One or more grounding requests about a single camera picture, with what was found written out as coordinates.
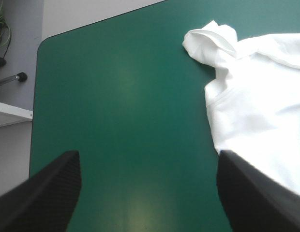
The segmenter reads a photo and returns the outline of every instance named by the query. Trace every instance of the gray floor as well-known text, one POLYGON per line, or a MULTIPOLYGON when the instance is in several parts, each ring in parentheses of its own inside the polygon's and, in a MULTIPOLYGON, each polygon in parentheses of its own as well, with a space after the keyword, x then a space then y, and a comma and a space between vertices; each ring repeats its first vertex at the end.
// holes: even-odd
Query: gray floor
MULTIPOLYGON (((0 79, 25 72, 28 80, 0 87, 0 102, 33 109, 36 56, 42 39, 159 1, 4 0, 4 14, 13 36, 0 79), (83 12, 82 19, 76 12, 83 12)), ((0 195, 28 178, 30 141, 31 123, 0 128, 0 195)))

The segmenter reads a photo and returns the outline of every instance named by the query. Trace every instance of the table top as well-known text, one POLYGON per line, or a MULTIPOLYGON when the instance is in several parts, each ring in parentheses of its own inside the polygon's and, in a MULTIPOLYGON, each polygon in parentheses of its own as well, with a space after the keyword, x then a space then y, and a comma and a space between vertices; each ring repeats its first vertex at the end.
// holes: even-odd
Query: table top
POLYGON ((300 0, 167 0, 45 40, 31 175, 79 150, 70 232, 230 232, 203 86, 214 69, 183 36, 211 20, 239 38, 300 31, 300 0))

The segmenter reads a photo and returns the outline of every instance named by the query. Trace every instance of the cable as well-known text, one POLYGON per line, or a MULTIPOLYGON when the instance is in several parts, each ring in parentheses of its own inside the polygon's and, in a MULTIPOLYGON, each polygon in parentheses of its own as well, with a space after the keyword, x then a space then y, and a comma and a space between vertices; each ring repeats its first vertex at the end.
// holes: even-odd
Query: cable
POLYGON ((3 6, 3 0, 0 3, 0 47, 7 45, 4 55, 3 55, 3 58, 5 58, 7 51, 9 49, 9 46, 10 46, 12 31, 10 29, 10 26, 7 24, 6 20, 3 17, 2 6, 3 6), (2 42, 3 35, 5 34, 6 31, 8 32, 8 37, 5 40, 5 42, 2 42))

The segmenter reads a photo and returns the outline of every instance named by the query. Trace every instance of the white cloth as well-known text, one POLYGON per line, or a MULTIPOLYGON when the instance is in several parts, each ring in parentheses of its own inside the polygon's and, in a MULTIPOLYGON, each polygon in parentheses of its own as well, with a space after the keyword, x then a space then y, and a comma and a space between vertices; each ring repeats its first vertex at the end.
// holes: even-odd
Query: white cloth
POLYGON ((233 28, 212 21, 183 46, 216 69, 205 94, 217 152, 233 150, 300 195, 300 33, 237 41, 233 28))

